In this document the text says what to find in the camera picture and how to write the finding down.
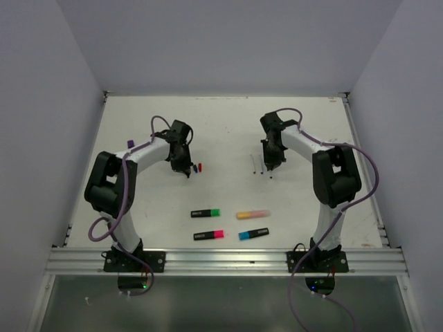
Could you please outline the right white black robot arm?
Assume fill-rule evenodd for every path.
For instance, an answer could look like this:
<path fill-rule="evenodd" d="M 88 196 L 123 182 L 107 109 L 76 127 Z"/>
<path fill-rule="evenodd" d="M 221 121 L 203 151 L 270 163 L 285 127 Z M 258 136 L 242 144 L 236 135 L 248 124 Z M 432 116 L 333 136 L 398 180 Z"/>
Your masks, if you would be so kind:
<path fill-rule="evenodd" d="M 261 140 L 264 166 L 268 172 L 286 161 L 284 152 L 296 152 L 312 166 L 313 189 L 320 202 L 318 224 L 311 245 L 317 247 L 308 255 L 312 269 L 324 271 L 333 263 L 330 251 L 341 247 L 341 230 L 345 212 L 361 190 L 361 177 L 350 146 L 323 142 L 308 134 L 300 122 L 281 120 L 277 111 L 264 114 L 260 124 L 266 134 Z"/>

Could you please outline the red pen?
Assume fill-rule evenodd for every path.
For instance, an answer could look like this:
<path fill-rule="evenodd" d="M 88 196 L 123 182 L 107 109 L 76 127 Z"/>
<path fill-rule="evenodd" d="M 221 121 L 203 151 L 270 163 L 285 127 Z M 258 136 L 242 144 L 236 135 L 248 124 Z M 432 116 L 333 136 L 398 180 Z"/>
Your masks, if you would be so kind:
<path fill-rule="evenodd" d="M 252 172 L 253 174 L 257 174 L 257 169 L 255 166 L 255 160 L 252 154 L 249 155 L 250 159 L 251 159 L 251 166 L 252 166 Z"/>

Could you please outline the orange pink highlighter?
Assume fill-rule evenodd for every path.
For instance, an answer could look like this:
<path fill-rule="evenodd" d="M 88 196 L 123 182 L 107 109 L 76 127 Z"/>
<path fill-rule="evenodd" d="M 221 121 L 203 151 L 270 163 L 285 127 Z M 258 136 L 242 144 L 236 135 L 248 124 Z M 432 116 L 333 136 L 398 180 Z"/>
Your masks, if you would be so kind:
<path fill-rule="evenodd" d="M 264 218 L 270 216 L 270 211 L 268 210 L 252 210 L 252 211 L 244 211 L 244 212 L 237 212 L 236 218 L 238 220 L 247 220 L 247 219 L 257 219 L 257 218 Z"/>

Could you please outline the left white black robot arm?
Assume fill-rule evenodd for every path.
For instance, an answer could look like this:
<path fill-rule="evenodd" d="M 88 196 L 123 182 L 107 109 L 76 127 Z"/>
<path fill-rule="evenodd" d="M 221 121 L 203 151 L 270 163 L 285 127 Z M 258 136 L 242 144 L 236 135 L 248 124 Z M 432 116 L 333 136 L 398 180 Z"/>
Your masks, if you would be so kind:
<path fill-rule="evenodd" d="M 121 266 L 131 272 L 139 270 L 144 262 L 143 253 L 138 250 L 143 241 L 131 216 L 138 175 L 163 161 L 169 162 L 173 172 L 186 177 L 192 171 L 192 127 L 174 120 L 166 124 L 166 129 L 156 131 L 153 123 L 156 119 L 165 121 L 161 116 L 151 119 L 151 134 L 147 142 L 117 153 L 100 152 L 84 191 L 85 201 L 99 214 L 88 230 L 89 240 L 100 242 L 111 237 L 113 247 L 121 252 Z"/>

